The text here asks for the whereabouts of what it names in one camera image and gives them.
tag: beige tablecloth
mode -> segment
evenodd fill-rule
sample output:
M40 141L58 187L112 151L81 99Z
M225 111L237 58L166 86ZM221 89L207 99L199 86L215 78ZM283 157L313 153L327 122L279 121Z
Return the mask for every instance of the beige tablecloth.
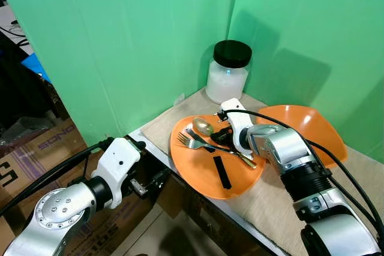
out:
M258 111L266 106L246 94L243 94L240 101L246 109L252 111ZM210 101L202 89L150 121L142 128L142 132L158 148L169 155L169 137L177 121L191 115L213 114L218 112L218 108L219 105ZM383 216L384 165L352 148L348 147L347 150L349 157L345 163L346 167L365 189ZM339 168L333 168L332 172L334 177L354 197L358 200L361 199ZM292 200L271 165L266 166L262 177L251 189L227 202L232 210L252 223L256 229L289 254L308 255L300 238L300 231L305 224L296 216L292 208ZM363 217L361 218L373 231L370 223Z

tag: floor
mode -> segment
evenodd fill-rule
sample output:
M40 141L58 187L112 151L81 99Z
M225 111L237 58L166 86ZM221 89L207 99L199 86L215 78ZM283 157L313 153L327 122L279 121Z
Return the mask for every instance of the floor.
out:
M158 204L112 256L219 256L225 253L184 212L172 219Z

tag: blue object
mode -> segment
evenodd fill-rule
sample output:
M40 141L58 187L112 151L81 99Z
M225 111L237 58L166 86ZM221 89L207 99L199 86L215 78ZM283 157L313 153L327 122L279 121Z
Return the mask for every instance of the blue object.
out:
M40 75L43 79L47 80L49 83L52 83L45 72L44 68L41 66L40 61L37 59L35 53L29 55L26 59L22 61L22 64L32 70L34 73Z

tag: table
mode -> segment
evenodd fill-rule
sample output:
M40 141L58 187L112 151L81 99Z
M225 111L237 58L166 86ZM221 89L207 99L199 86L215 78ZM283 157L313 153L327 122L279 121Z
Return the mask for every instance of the table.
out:
M266 106L246 94L243 94L240 101L246 109L253 111L258 111ZM202 89L143 127L133 131L130 136L137 141L146 142L147 150L171 168L174 173L178 173L172 159L168 156L169 135L174 124L186 116L213 114L218 112L218 108L219 105L212 103ZM384 176L384 165L350 147L347 148L347 151L349 159L345 163L346 167L371 197L377 210L383 211L384 189L381 187L381 182ZM358 200L361 199L340 169L333 168L332 172L334 177L354 197ZM292 208L292 200L269 164L260 180L243 195L227 201L210 198L209 201L261 242L271 253L307 255L300 238L300 231L305 223L297 218ZM359 212L358 215L373 231L370 223Z
M1 27L10 31L13 27L11 25L11 22L14 20L16 20L16 17L13 14L11 7L9 5L0 7L0 26ZM15 36L8 32L5 32L4 30L1 30L1 32L15 44L25 39L25 37ZM12 30L12 32L20 35L25 35L21 28L17 30L16 29ZM31 55L34 52L31 45L20 46L20 48L24 50L28 55Z

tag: green backdrop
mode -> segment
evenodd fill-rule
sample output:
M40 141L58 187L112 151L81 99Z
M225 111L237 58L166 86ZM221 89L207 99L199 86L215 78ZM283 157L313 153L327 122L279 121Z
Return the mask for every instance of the green backdrop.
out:
M206 83L212 46L254 50L246 92L313 106L383 161L382 0L9 0L91 144Z

